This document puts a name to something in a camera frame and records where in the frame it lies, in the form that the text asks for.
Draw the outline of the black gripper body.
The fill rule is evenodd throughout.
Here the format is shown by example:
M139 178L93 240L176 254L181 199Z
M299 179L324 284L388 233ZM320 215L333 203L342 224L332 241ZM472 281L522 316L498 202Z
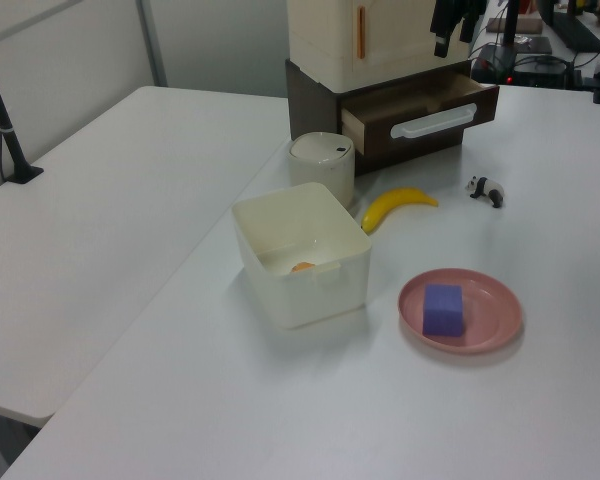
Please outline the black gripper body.
M462 19L477 19L484 11L484 0L436 0L432 22L459 23Z

